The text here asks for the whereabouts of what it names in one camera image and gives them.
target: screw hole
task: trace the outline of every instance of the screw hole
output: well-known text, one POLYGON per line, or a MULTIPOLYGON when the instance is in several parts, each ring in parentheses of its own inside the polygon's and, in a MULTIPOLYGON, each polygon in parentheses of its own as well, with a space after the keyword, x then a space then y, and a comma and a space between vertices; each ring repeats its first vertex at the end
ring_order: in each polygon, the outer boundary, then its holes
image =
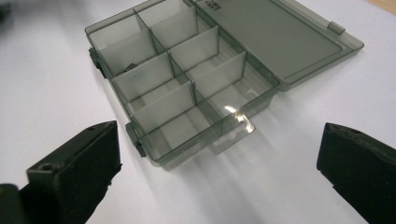
POLYGON ((51 170, 52 170, 52 165, 49 164, 49 163, 42 164, 42 165, 39 167, 39 169, 40 169, 40 170, 43 170, 43 171, 51 171, 51 170))

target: box lid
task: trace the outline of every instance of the box lid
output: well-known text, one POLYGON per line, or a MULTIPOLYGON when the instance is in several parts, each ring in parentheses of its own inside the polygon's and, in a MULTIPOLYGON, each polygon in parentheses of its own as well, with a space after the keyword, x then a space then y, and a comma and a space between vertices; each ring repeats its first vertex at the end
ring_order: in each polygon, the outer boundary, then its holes
POLYGON ((195 1, 265 64, 285 91, 364 45, 295 1, 195 1))

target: translucent gray plastic box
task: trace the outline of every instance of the translucent gray plastic box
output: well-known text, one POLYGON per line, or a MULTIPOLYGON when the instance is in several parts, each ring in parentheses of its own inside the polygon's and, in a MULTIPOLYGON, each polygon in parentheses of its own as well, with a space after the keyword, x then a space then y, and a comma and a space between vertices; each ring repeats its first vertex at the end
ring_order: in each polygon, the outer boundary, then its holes
POLYGON ((151 0, 86 33, 131 140, 165 169, 224 134, 253 132, 248 118, 279 90, 363 47, 335 22, 275 0, 151 0))

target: white table surface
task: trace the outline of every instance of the white table surface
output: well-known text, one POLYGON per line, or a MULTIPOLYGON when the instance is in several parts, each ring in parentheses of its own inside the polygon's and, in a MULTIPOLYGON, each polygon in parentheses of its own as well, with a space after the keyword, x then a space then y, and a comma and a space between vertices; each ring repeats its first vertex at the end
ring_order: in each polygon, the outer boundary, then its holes
POLYGON ((141 159, 93 66, 84 28, 132 0, 17 1, 0 27, 0 183, 83 129, 116 119, 122 170, 89 223, 365 223, 316 168, 325 122, 396 147, 396 16, 364 0, 300 0, 365 47, 255 116, 255 133, 172 172, 141 159))

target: compartment divider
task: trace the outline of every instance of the compartment divider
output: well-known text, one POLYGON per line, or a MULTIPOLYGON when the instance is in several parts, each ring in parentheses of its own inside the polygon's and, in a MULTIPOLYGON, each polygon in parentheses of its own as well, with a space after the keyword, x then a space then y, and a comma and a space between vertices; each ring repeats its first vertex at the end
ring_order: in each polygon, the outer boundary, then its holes
POLYGON ((131 63, 139 64, 156 55, 149 29, 128 36, 121 41, 99 50, 113 76, 117 76, 131 63))
POLYGON ((191 83, 191 97, 192 100, 194 101, 195 105, 198 105, 198 100, 197 100, 197 94, 198 94, 198 90, 195 88, 195 84, 192 82, 191 83))
POLYGON ((140 17, 139 13, 136 12, 136 17, 137 17, 137 21, 139 26, 143 26, 146 29, 148 29, 149 32, 149 36, 151 39, 151 44, 155 49, 155 52, 157 55, 163 54, 166 52, 165 47, 163 46, 163 44, 161 44, 161 42, 158 40, 158 38, 154 35, 154 33, 152 33, 152 30, 146 25, 146 23, 143 21, 143 19, 140 17))
POLYGON ((243 77, 245 61, 246 53, 243 52, 206 74, 194 78, 193 83, 204 98, 209 98, 243 77))
POLYGON ((214 27, 169 49, 182 71, 219 54, 219 27, 214 27))
POLYGON ((180 75, 185 75, 183 70, 181 70, 180 66, 178 66, 178 64, 173 59, 172 55, 170 55, 169 53, 168 55, 169 55, 169 63, 171 64, 172 71, 174 72, 174 78, 180 75))
POLYGON ((198 35, 195 7, 189 7, 164 21, 152 25, 149 29, 157 36, 166 49, 170 49, 198 35))
POLYGON ((196 89, 195 84, 192 82, 192 92, 196 105, 200 108, 203 114, 210 120, 212 124, 221 120, 220 115, 216 112, 215 108, 202 96, 196 89))
POLYGON ((150 133, 192 107, 194 103, 191 97, 191 83, 188 82, 136 111, 133 117, 139 120, 146 133, 150 133))
POLYGON ((168 54, 162 54, 112 80, 124 105, 173 78, 167 57, 168 54))

